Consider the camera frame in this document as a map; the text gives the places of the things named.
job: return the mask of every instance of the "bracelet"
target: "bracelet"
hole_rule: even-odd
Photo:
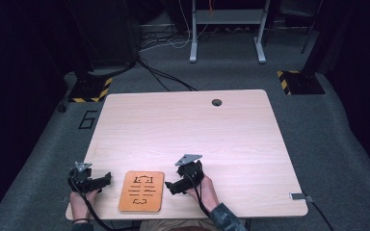
[[[74,222],[76,222],[76,221],[79,221],[79,220],[85,220],[87,223],[90,223],[90,220],[89,220],[89,219],[87,219],[87,218],[79,218],[79,219],[75,219],[75,220],[73,221],[73,223],[74,223]]]

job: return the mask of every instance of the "grey carpet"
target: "grey carpet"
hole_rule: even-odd
[[[140,54],[150,66],[198,90],[265,90],[303,190],[315,198],[335,230],[370,230],[370,160],[352,134],[333,88],[317,74],[326,94],[285,95],[278,80],[278,70],[303,68],[315,37],[301,55],[303,34],[273,31],[265,47],[266,64],[257,62],[252,34],[201,41],[196,64],[188,62],[190,43],[182,49],[168,45]],[[71,89],[75,77],[69,74],[65,79]],[[171,90],[187,90],[174,81],[161,80]],[[109,89],[109,93],[152,91],[165,89],[138,64],[115,77]],[[65,217],[67,205],[61,202],[69,195],[66,178],[73,163],[84,160],[93,135],[93,128],[78,127],[86,111],[96,111],[90,113],[95,125],[102,105],[66,103],[64,114],[53,113],[0,204],[0,231],[70,229]],[[314,207],[308,204],[308,209],[302,218],[254,218],[251,228],[329,230]],[[126,227],[131,222],[113,224]]]

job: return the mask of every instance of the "cable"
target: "cable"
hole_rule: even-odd
[[[172,40],[178,39],[180,35],[176,34],[173,31],[173,29],[172,29],[171,34],[169,36],[164,36],[164,37],[160,37],[160,38],[157,37],[157,34],[166,33],[166,30],[168,28],[170,28],[170,26],[167,26],[163,31],[160,31],[160,32],[145,32],[143,34],[143,42],[142,42],[141,48],[142,49],[147,49],[147,48],[152,47],[152,45],[157,44],[158,42],[161,42],[161,41],[167,41],[169,39],[172,39]]]
[[[184,47],[188,44],[188,42],[190,41],[190,38],[191,38],[191,32],[189,31],[189,25],[188,25],[188,22],[187,22],[187,20],[186,20],[186,18],[185,18],[185,13],[184,13],[184,12],[183,12],[183,10],[182,10],[181,0],[178,0],[178,4],[179,4],[179,8],[181,9],[181,12],[182,12],[182,17],[183,17],[183,18],[184,18],[184,20],[185,20],[186,28],[188,29],[188,38],[187,38],[187,40],[186,40],[185,44],[183,44],[182,46],[174,46],[174,45],[173,45],[173,43],[172,43],[170,40],[168,40],[168,42],[169,42],[169,43],[170,43],[174,48],[176,48],[176,49],[184,48]]]
[[[110,228],[109,226],[107,226],[107,224],[105,224],[97,215],[97,213],[95,212],[95,210],[93,209],[93,206],[92,204],[90,203],[90,201],[86,198],[86,195],[83,194],[82,192],[80,192],[80,190],[77,188],[77,186],[74,184],[74,181],[73,181],[73,174],[72,174],[72,171],[69,173],[68,175],[68,178],[70,179],[70,182],[73,186],[73,188],[77,191],[77,193],[79,193],[79,195],[83,198],[84,202],[86,203],[87,205],[87,208],[89,209],[90,213],[92,214],[92,217],[95,219],[95,221],[101,226],[103,227],[105,230],[107,231],[124,231],[124,230],[130,230],[132,228],[138,228],[138,227],[126,227],[126,228],[121,228],[121,229],[113,229],[113,228]]]
[[[209,0],[209,13],[213,13],[213,9],[215,8],[215,0],[212,1]],[[203,30],[199,33],[199,35],[197,35],[197,39],[199,39],[199,36],[202,35],[202,33],[206,30],[206,28],[209,26],[209,24],[206,24],[205,27],[203,28]]]
[[[198,91],[197,89],[195,89],[194,87],[188,85],[187,83],[183,82],[182,80],[179,80],[178,78],[176,77],[173,77],[171,76],[170,74],[167,74],[167,73],[164,73],[160,70],[157,70],[157,69],[154,69],[152,67],[150,67],[149,65],[147,65],[142,59],[141,57],[139,56],[137,58],[137,63],[140,64],[143,68],[145,68],[146,70],[148,70],[156,79],[157,81],[167,90],[167,91],[171,91],[170,89],[168,89],[167,86],[165,86],[162,81],[157,77],[160,76],[160,77],[163,77],[163,78],[167,78],[167,79],[170,79],[170,80],[173,80],[177,83],[180,83],[182,84],[183,86],[185,86],[188,90],[192,91],[192,90],[195,90],[195,91]]]
[[[110,73],[107,73],[107,74],[102,74],[102,75],[93,75],[93,74],[90,74],[88,73],[88,75],[90,77],[93,77],[93,78],[101,78],[101,79],[108,79],[108,78],[112,78],[112,77],[115,77],[117,75],[121,75],[122,73],[124,73],[125,71],[131,69],[133,66],[135,65],[135,62],[133,63],[129,63],[127,64],[123,69],[121,70],[117,70],[117,71],[113,71],[113,72],[110,72]]]
[[[248,227],[247,227],[248,231],[251,231],[251,219],[248,218]]]
[[[205,205],[203,205],[203,202],[202,202],[202,184],[201,183],[199,184],[200,186],[200,194],[199,194],[198,186],[195,185],[194,180],[192,180],[191,176],[189,176],[188,173],[186,173],[185,171],[184,171],[184,174],[188,177],[188,179],[191,181],[192,185],[194,186],[195,193],[197,193],[197,198],[198,198],[200,209],[209,217],[209,212],[206,210]]]
[[[313,206],[314,206],[314,208],[318,211],[318,213],[321,215],[321,217],[323,218],[323,220],[324,220],[324,222],[329,226],[329,229],[331,230],[331,231],[333,231],[334,229],[333,229],[333,227],[332,227],[332,225],[331,225],[331,223],[329,222],[329,220],[327,219],[327,217],[323,214],[323,212],[320,210],[320,208],[318,208],[318,206],[315,204],[315,202],[314,201],[312,201],[312,202],[310,202]]]
[[[145,52],[145,51],[147,51],[147,50],[150,50],[150,49],[153,49],[153,48],[156,48],[156,47],[159,47],[159,46],[166,46],[166,45],[180,44],[180,43],[185,43],[185,42],[188,42],[188,41],[179,41],[179,42],[171,42],[171,43],[165,43],[165,44],[154,45],[154,46],[148,47],[147,49],[143,49],[143,50],[141,50],[140,52]]]

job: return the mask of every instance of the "forearm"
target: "forearm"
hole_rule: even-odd
[[[246,227],[223,203],[209,213],[215,226],[224,231],[246,231]]]

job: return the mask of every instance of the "white metal frame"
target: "white metal frame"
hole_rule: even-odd
[[[208,10],[197,11],[196,0],[192,0],[192,47],[189,61],[197,61],[198,52],[198,24],[260,24],[257,37],[254,37],[257,58],[260,64],[266,63],[261,40],[266,24],[270,0],[266,0],[263,9],[253,10],[215,10],[211,15]]]

